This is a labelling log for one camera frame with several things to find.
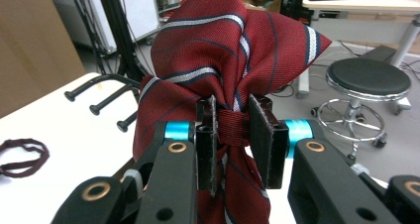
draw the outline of necktie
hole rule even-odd
[[[241,0],[187,0],[154,41],[157,77],[142,80],[134,159],[156,122],[195,121],[196,101],[215,95],[218,187],[215,196],[199,191],[198,223],[268,223],[269,199],[245,152],[249,94],[266,95],[292,81],[330,43],[278,13],[247,10]]]

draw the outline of stool leg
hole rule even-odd
[[[348,123],[354,123],[356,116],[361,113],[361,100],[352,98],[349,106],[347,107],[346,113],[343,115],[343,125]]]
[[[356,152],[358,151],[359,144],[353,142],[353,150],[350,154],[347,155],[348,158],[355,160],[356,159]]]

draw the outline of desk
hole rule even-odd
[[[1,223],[50,223],[70,193],[94,176],[113,175],[132,156],[135,123],[122,133],[116,122],[137,110],[130,92],[105,107],[99,116],[89,111],[123,86],[117,81],[94,85],[69,102],[63,95],[99,74],[86,74],[51,94],[0,119],[0,142],[33,138],[46,144],[50,158],[34,175],[0,176]],[[31,160],[22,150],[8,150],[0,164]],[[292,160],[287,160],[283,189],[269,190],[271,223],[295,223],[287,201]]]
[[[391,60],[399,66],[420,31],[420,0],[303,0],[302,6],[314,10],[311,27],[332,40],[400,44]],[[411,24],[393,21],[363,21],[319,18],[320,12],[374,12],[415,15]],[[298,97],[309,93],[309,71],[299,76]]]

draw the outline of stool base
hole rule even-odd
[[[353,142],[350,158],[356,157],[359,143],[372,142],[378,148],[386,143],[382,118],[357,98],[332,99],[311,113],[329,132]]]

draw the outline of black cord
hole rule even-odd
[[[279,93],[282,93],[283,91],[285,91],[287,88],[291,89],[291,92],[287,95],[279,95]],[[294,94],[294,87],[291,84],[286,84],[280,88],[277,88],[273,93],[271,93],[272,96],[274,97],[291,97]]]
[[[80,17],[83,21],[83,24],[86,27],[87,34],[89,36],[90,43],[92,44],[93,48],[93,55],[96,58],[96,71],[100,70],[102,74],[106,74],[105,67],[103,65],[103,57],[105,54],[104,47],[101,43],[99,38],[99,34],[97,32],[97,23],[95,18],[90,17],[89,12],[93,12],[90,0],[73,0],[77,11],[80,14]],[[106,61],[106,65],[108,69],[111,70],[109,63]]]
[[[406,63],[405,62],[405,64],[401,66],[401,69],[412,72],[413,75],[416,77],[416,79],[418,81],[420,81],[420,77],[418,75],[420,73],[420,71],[415,70],[412,66],[414,63],[417,63],[417,62],[420,62],[420,60],[415,60],[415,61],[412,61],[411,63]]]
[[[312,63],[311,66],[318,66],[318,67],[329,67],[328,64],[322,64],[322,63]]]
[[[339,42],[343,46],[343,48],[347,49],[347,51],[349,51],[351,54],[353,54],[354,56],[359,56],[355,54],[349,47],[347,47],[342,41],[339,41]]]

